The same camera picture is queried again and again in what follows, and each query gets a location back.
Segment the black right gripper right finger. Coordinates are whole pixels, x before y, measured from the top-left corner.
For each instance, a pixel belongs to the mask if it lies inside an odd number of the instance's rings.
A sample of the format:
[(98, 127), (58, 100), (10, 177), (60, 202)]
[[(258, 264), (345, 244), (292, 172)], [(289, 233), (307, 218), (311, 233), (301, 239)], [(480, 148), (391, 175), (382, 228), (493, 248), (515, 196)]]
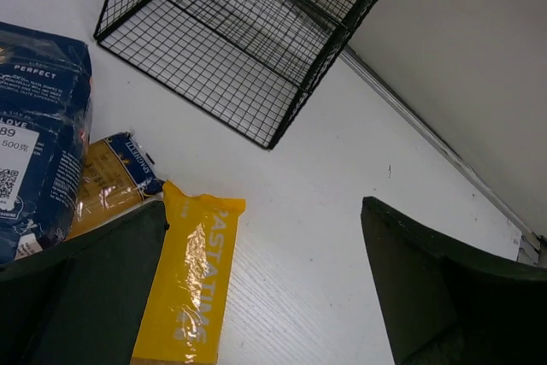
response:
[(362, 233), (396, 364), (544, 364), (546, 270), (437, 232), (376, 197)]

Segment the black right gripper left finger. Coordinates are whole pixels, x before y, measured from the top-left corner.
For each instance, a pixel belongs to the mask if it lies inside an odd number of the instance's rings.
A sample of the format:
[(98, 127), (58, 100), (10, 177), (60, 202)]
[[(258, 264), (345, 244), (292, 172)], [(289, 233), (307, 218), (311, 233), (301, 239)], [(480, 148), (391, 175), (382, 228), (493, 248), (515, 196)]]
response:
[(160, 200), (1, 267), (3, 364), (128, 364), (168, 229)]

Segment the yellow spaghetti bag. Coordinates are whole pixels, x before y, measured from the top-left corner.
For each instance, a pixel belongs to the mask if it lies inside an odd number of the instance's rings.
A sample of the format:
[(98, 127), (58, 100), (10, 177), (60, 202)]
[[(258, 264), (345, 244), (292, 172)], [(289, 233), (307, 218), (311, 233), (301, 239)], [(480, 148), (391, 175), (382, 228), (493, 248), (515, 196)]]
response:
[(215, 364), (246, 202), (190, 197), (168, 181), (169, 229), (133, 348), (133, 364)]

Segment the blue-ended spaghetti bag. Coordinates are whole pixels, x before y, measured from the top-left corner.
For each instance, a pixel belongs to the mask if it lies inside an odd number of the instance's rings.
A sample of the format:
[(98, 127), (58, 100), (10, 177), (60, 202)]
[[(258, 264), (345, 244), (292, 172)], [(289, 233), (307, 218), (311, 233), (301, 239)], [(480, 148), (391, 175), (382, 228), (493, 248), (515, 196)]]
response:
[(89, 146), (67, 239), (86, 234), (162, 192), (154, 163), (130, 132)]

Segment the blue Barilla pasta box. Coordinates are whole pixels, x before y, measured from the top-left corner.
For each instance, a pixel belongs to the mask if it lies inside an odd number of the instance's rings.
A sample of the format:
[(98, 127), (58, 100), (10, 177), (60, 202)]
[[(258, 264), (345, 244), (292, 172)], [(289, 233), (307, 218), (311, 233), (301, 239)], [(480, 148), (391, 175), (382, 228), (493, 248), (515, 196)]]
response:
[(91, 130), (86, 43), (1, 25), (1, 262), (61, 243)]

